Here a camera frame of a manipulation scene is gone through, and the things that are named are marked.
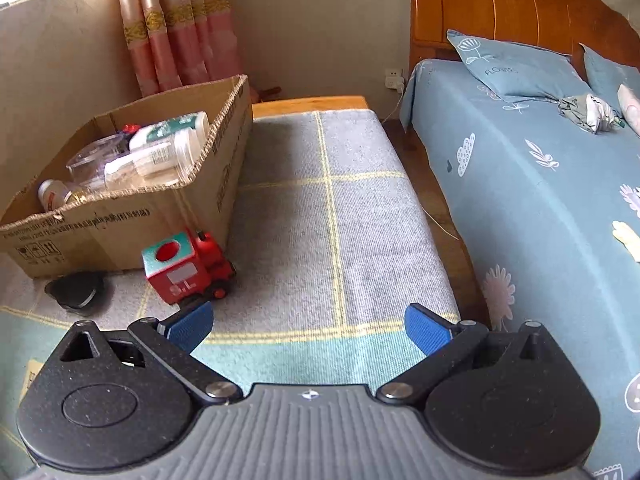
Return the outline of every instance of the wall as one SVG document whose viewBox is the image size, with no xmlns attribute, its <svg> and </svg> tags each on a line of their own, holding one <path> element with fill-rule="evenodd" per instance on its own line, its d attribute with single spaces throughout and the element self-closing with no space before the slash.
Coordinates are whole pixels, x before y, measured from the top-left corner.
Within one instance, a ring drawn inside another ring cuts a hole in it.
<svg viewBox="0 0 640 480">
<path fill-rule="evenodd" d="M 0 10 L 0 210 L 95 114 L 140 97 L 118 0 Z"/>
<path fill-rule="evenodd" d="M 603 0 L 640 30 L 640 0 Z M 398 94 L 385 68 L 406 69 L 410 0 L 232 0 L 245 70 L 282 97 L 364 95 L 381 117 Z"/>
</svg>

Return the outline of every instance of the round hole on toy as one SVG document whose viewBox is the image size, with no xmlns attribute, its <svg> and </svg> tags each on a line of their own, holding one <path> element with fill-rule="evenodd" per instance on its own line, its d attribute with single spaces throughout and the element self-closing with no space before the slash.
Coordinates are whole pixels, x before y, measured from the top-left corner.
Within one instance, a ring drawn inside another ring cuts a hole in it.
<svg viewBox="0 0 640 480">
<path fill-rule="evenodd" d="M 159 262 L 168 262 L 180 250 L 180 244 L 175 240 L 162 244 L 156 251 L 156 260 Z"/>
</svg>

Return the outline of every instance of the plastic container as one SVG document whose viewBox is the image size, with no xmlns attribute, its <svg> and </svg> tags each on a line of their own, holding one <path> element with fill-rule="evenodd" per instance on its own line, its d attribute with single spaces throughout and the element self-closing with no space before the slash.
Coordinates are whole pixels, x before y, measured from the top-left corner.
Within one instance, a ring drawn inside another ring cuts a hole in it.
<svg viewBox="0 0 640 480">
<path fill-rule="evenodd" d="M 85 146 L 69 160 L 66 167 L 75 184 L 91 191 L 104 188 L 104 165 L 123 153 L 126 134 L 115 134 Z"/>
<path fill-rule="evenodd" d="M 80 190 L 73 184 L 65 184 L 60 180 L 45 180 L 38 188 L 38 199 L 44 211 L 53 211 L 73 200 L 79 200 L 80 195 Z"/>
<path fill-rule="evenodd" d="M 138 132 L 131 137 L 129 141 L 129 149 L 131 151 L 142 148 L 146 144 L 156 142 L 156 140 L 165 139 L 168 136 L 174 135 L 181 130 L 192 128 L 198 134 L 198 140 L 201 145 L 207 138 L 207 132 L 209 131 L 209 119 L 204 112 L 197 112 L 193 114 L 184 114 L 172 119 L 167 119 L 161 123 L 150 124 L 140 128 Z"/>
<path fill-rule="evenodd" d="M 105 164 L 104 185 L 115 191 L 186 180 L 201 150 L 196 130 L 180 130 Z"/>
</svg>

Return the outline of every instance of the wooden headboard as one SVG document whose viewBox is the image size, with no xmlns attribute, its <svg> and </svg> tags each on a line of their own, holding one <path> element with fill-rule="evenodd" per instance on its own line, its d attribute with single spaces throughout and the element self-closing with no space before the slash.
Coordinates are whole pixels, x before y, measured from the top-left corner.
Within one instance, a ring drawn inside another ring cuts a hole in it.
<svg viewBox="0 0 640 480">
<path fill-rule="evenodd" d="M 411 16 L 411 69 L 421 59 L 460 59 L 447 41 L 448 28 L 572 54 L 583 78 L 579 43 L 613 61 L 640 67 L 638 34 L 601 0 L 413 0 Z"/>
</svg>

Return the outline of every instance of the blue bed sheet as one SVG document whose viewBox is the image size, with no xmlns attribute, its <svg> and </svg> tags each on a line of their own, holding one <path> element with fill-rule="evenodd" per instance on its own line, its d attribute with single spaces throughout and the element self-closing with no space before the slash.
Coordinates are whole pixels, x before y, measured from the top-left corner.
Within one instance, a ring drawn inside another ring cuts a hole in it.
<svg viewBox="0 0 640 480">
<path fill-rule="evenodd" d="M 401 119 L 426 147 L 494 330 L 548 327 L 602 414 L 588 470 L 630 477 L 640 469 L 640 264 L 612 222 L 640 234 L 640 139 L 629 127 L 589 134 L 553 103 L 508 104 L 442 60 L 416 67 Z"/>
</svg>

